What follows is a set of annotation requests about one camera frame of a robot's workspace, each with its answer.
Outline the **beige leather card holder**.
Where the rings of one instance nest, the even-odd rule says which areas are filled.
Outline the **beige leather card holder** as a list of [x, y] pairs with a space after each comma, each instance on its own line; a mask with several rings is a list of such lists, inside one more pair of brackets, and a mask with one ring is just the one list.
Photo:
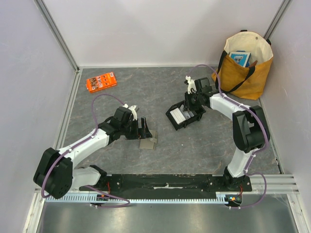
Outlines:
[[155, 150], [156, 144], [158, 142], [158, 139], [157, 139], [158, 133], [157, 131], [154, 131], [154, 130], [150, 130], [150, 132], [152, 134], [151, 138], [145, 138], [145, 139], [140, 140], [140, 145], [139, 145], [140, 149]]

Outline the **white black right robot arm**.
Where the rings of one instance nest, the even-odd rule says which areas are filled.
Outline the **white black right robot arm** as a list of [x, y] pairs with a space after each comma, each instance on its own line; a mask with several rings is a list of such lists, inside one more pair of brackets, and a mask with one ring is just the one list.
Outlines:
[[263, 110], [260, 106], [244, 105], [213, 90], [208, 78], [194, 80], [186, 76], [185, 84], [188, 86], [184, 103], [186, 111], [195, 111], [206, 106], [232, 121], [236, 149], [224, 170], [222, 183], [226, 190], [234, 191], [244, 182], [251, 159], [270, 139]]

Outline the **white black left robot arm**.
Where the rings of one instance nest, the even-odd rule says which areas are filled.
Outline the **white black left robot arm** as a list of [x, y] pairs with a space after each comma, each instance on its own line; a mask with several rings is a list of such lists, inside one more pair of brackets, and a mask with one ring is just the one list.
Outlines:
[[124, 136], [127, 140], [151, 138], [147, 121], [138, 118], [136, 106], [118, 107], [113, 116], [80, 140], [58, 150], [48, 148], [43, 152], [33, 181], [41, 187], [44, 198], [62, 198], [70, 190], [91, 185], [103, 190], [107, 185], [105, 171], [95, 165], [78, 169], [77, 165], [97, 150]]

